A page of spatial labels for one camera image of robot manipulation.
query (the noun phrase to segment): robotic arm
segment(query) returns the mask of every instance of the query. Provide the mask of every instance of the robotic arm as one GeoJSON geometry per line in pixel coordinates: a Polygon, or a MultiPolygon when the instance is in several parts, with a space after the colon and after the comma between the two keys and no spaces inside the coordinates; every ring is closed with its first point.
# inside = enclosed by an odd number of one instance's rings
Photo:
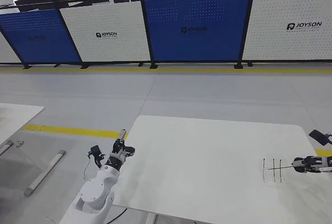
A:
{"type": "MultiPolygon", "coordinates": [[[[331,134],[322,134],[318,130],[313,130],[310,137],[317,140],[321,145],[331,144],[329,139],[331,134]]],[[[332,156],[307,156],[306,158],[297,157],[292,162],[292,166],[297,172],[332,172],[332,156]]]]}
{"type": "Polygon", "coordinates": [[[88,157],[93,156],[95,164],[100,168],[95,178],[87,181],[74,201],[67,209],[60,224],[103,224],[114,201],[114,193],[111,191],[113,185],[118,181],[120,168],[126,162],[126,158],[133,156],[135,149],[125,146],[126,130],[121,130],[116,139],[112,153],[107,163],[102,165],[101,160],[104,154],[101,153],[99,146],[94,146],[88,152],[88,157]],[[97,214],[89,214],[82,210],[88,204],[97,214]]]}

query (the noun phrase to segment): white tabletop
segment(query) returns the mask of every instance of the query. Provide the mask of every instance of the white tabletop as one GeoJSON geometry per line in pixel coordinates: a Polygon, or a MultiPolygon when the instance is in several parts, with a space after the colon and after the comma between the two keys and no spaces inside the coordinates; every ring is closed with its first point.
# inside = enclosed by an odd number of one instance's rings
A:
{"type": "Polygon", "coordinates": [[[281,184],[263,181],[263,158],[315,154],[299,126],[139,116],[126,145],[136,152],[113,188],[117,206],[216,224],[332,223],[328,174],[290,168],[281,184]]]}
{"type": "Polygon", "coordinates": [[[0,103],[0,145],[43,109],[42,106],[0,103]]]}

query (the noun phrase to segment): black metal frame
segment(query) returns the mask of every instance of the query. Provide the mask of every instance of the black metal frame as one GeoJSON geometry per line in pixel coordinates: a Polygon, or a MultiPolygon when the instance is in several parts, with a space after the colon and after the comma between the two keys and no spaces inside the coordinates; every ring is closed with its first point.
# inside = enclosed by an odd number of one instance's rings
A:
{"type": "Polygon", "coordinates": [[[316,59],[316,60],[243,60],[243,53],[244,53],[244,47],[245,47],[245,41],[246,41],[246,35],[247,35],[247,30],[249,26],[249,21],[250,21],[250,15],[251,15],[251,8],[252,8],[252,3],[253,0],[248,0],[247,4],[247,9],[246,9],[246,14],[245,14],[245,22],[244,22],[244,27],[243,27],[243,33],[242,33],[242,40],[241,40],[241,47],[240,47],[240,52],[239,52],[239,58],[238,60],[155,60],[153,56],[153,50],[152,50],[152,41],[151,41],[151,36],[149,33],[149,26],[148,26],[148,20],[147,20],[147,11],[146,11],[146,5],[145,5],[145,0],[133,0],[134,1],[140,1],[141,2],[141,7],[142,7],[142,14],[143,14],[143,21],[144,21],[144,28],[146,31],[146,36],[147,36],[147,43],[148,43],[148,50],[149,50],[149,56],[151,60],[147,61],[113,61],[113,62],[83,62],[82,58],[78,52],[78,49],[72,39],[71,33],[65,23],[65,20],[61,14],[60,8],[60,3],[72,3],[72,2],[81,2],[81,4],[74,5],[74,6],[69,6],[69,7],[82,7],[84,6],[83,3],[89,4],[89,2],[92,0],[66,0],[66,1],[58,1],[58,0],[50,0],[50,2],[44,2],[44,3],[35,3],[35,4],[25,4],[25,5],[17,5],[17,6],[6,6],[6,7],[0,7],[0,10],[2,9],[8,9],[8,8],[23,8],[23,7],[30,7],[30,6],[43,6],[43,5],[53,5],[54,8],[57,10],[58,15],[60,16],[63,25],[65,26],[65,29],[68,33],[69,38],[71,39],[71,43],[78,55],[79,62],[45,62],[45,63],[40,63],[40,62],[30,62],[26,63],[23,61],[21,58],[20,54],[16,50],[16,48],[13,46],[11,43],[10,39],[7,37],[7,35],[4,33],[3,29],[1,28],[0,25],[0,32],[4,36],[4,38],[7,40],[15,54],[18,56],[19,60],[21,63],[0,63],[0,64],[22,64],[24,66],[24,69],[31,68],[30,64],[55,64],[54,67],[59,66],[60,64],[70,64],[70,65],[81,65],[81,69],[88,68],[89,66],[92,65],[109,65],[109,64],[133,64],[133,63],[138,63],[138,66],[141,67],[145,63],[150,63],[150,69],[155,69],[158,67],[156,63],[237,63],[234,65],[235,69],[242,69],[243,65],[242,63],[247,63],[249,67],[253,66],[253,63],[304,63],[304,62],[323,62],[323,63],[332,63],[331,59],[316,59]]]}
{"type": "Polygon", "coordinates": [[[248,32],[248,26],[249,26],[252,6],[253,6],[253,0],[248,0],[248,5],[246,7],[246,13],[245,13],[245,18],[244,18],[243,35],[242,35],[242,41],[241,41],[241,45],[240,45],[240,52],[239,52],[238,62],[236,65],[234,65],[235,69],[243,69],[242,60],[243,60],[246,34],[248,32]]]}
{"type": "Polygon", "coordinates": [[[144,0],[141,0],[141,7],[142,7],[142,15],[143,15],[143,21],[144,21],[144,29],[146,31],[146,36],[147,36],[149,58],[151,59],[151,61],[150,61],[151,62],[151,66],[149,68],[150,69],[156,69],[158,67],[158,65],[155,64],[155,58],[153,57],[152,41],[151,41],[151,36],[149,34],[146,5],[144,3],[144,0]]]}
{"type": "Polygon", "coordinates": [[[6,41],[10,45],[10,47],[13,49],[14,53],[16,54],[16,56],[18,57],[18,59],[20,60],[21,64],[24,66],[24,69],[31,68],[31,66],[29,66],[28,64],[26,64],[23,61],[23,59],[21,58],[19,52],[15,49],[14,45],[11,43],[11,41],[9,40],[9,38],[7,37],[7,35],[4,33],[3,29],[1,28],[1,26],[0,26],[0,32],[2,33],[2,35],[4,36],[4,38],[6,39],[6,41]]]}
{"type": "Polygon", "coordinates": [[[253,67],[253,63],[332,63],[332,59],[313,60],[242,60],[248,67],[253,67]]]}

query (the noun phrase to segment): epoxy floor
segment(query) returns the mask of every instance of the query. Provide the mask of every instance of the epoxy floor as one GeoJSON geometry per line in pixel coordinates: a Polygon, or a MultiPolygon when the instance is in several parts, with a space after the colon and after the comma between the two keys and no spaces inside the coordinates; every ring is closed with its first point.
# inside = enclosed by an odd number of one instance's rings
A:
{"type": "MultiPolygon", "coordinates": [[[[296,124],[306,133],[315,128],[332,133],[332,65],[262,65],[245,69],[279,70],[246,73],[205,71],[224,67],[188,66],[189,71],[163,67],[174,70],[0,70],[0,102],[44,106],[45,110],[31,121],[39,125],[119,131],[130,130],[138,115],[159,115],[296,124]]],[[[0,224],[58,223],[85,182],[83,171],[90,147],[99,144],[108,153],[114,141],[26,130],[13,136],[17,139],[25,144],[10,148],[0,157],[0,224]],[[66,156],[33,195],[25,198],[24,190],[59,150],[66,150],[66,156]]],[[[311,143],[323,148],[313,140],[311,143]]],[[[96,165],[90,163],[86,178],[93,177],[96,170],[96,165]]],[[[107,221],[122,210],[112,207],[107,221]]],[[[145,223],[146,217],[144,212],[128,210],[114,223],[145,223]]],[[[157,220],[157,224],[166,223],[194,222],[172,217],[157,220]]]]}

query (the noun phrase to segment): blue panel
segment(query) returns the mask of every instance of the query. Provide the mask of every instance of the blue panel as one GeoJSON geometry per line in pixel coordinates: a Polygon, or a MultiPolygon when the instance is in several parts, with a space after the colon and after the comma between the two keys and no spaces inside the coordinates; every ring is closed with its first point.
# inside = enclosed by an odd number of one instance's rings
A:
{"type": "Polygon", "coordinates": [[[237,60],[248,0],[146,0],[155,60],[237,60]]]}
{"type": "Polygon", "coordinates": [[[26,63],[80,61],[56,10],[3,14],[0,24],[26,63]]]}

